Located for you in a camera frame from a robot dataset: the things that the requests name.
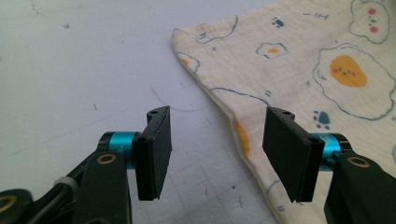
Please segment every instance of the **cloth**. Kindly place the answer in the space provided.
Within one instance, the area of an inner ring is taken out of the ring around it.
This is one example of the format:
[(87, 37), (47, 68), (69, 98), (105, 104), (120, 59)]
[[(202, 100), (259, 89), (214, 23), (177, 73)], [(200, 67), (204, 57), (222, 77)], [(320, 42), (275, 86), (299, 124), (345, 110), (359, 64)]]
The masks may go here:
[(281, 223), (325, 223), (332, 173), (291, 203), (262, 150), (268, 105), (309, 133), (341, 133), (396, 176), (396, 1), (282, 1), (176, 29), (177, 57), (228, 116), (241, 158)]

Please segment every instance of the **gray work surface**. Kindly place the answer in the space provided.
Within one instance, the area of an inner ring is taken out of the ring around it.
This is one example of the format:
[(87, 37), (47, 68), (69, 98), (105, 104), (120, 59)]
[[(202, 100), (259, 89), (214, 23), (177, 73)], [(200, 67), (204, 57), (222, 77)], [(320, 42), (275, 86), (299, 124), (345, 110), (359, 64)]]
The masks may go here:
[(107, 131), (143, 131), (170, 105), (173, 151), (161, 199), (134, 223), (276, 223), (234, 145), (229, 121), (177, 60), (173, 29), (219, 21), (265, 0), (2, 1), (0, 191), (35, 200)]

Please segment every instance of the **gold screw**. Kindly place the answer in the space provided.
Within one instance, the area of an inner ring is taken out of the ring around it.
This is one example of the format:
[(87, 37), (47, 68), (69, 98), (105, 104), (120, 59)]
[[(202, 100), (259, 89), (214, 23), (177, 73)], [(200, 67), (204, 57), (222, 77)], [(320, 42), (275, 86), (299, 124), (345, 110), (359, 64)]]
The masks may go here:
[(105, 155), (100, 156), (96, 160), (96, 162), (99, 164), (105, 165), (105, 164), (109, 164), (109, 163), (113, 162), (116, 158), (117, 157), (114, 154), (105, 154)]
[(17, 201), (17, 196), (15, 195), (6, 195), (0, 197), (0, 203), (6, 201), (6, 203), (3, 206), (0, 206), (0, 213), (8, 210), (14, 203)]
[(364, 160), (362, 158), (359, 158), (359, 157), (348, 157), (347, 160), (350, 163), (352, 163), (352, 164), (354, 164), (356, 166), (359, 166), (361, 168), (370, 167), (370, 163), (368, 161), (366, 161), (366, 160)]

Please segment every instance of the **black gripper pad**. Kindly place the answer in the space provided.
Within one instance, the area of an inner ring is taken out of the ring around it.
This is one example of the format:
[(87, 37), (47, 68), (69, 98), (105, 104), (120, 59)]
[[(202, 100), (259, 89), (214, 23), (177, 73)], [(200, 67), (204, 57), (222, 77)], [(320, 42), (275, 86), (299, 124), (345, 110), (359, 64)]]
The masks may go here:
[(140, 201), (160, 198), (172, 151), (170, 106), (147, 113), (148, 126), (134, 138), (134, 168)]
[(262, 148), (292, 202), (312, 202), (325, 143), (289, 111), (267, 107)]

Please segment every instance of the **pink cheek dot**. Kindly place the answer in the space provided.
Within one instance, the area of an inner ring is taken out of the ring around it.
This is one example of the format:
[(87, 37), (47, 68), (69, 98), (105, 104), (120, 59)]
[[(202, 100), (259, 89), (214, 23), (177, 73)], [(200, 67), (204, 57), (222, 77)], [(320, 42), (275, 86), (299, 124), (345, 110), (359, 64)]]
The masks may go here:
[(372, 26), (372, 27), (370, 27), (370, 31), (372, 33), (376, 33), (376, 32), (378, 32), (378, 28), (376, 26)]
[(375, 13), (376, 13), (375, 8), (370, 8), (370, 9), (369, 9), (369, 14), (370, 14), (370, 15), (374, 15)]

